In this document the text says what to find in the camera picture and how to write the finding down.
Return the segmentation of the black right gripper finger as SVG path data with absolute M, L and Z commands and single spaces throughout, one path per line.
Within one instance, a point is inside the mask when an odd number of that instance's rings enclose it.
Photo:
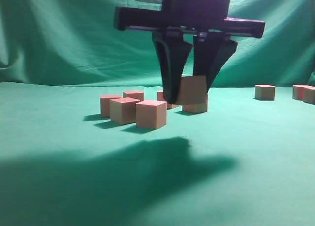
M 176 36 L 153 32 L 152 41 L 161 70 L 163 98 L 168 103 L 175 104 L 179 96 L 182 72 L 193 45 L 184 41 L 180 32 Z
M 236 52 L 238 42 L 226 35 L 209 35 L 194 38 L 194 76 L 206 77 L 209 90 L 224 64 Z

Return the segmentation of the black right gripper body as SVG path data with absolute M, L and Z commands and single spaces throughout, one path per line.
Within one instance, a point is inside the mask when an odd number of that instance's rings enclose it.
M 228 16 L 231 0 L 163 0 L 161 10 L 116 6 L 114 27 L 157 31 L 183 29 L 185 33 L 219 31 L 231 36 L 262 38 L 265 22 Z

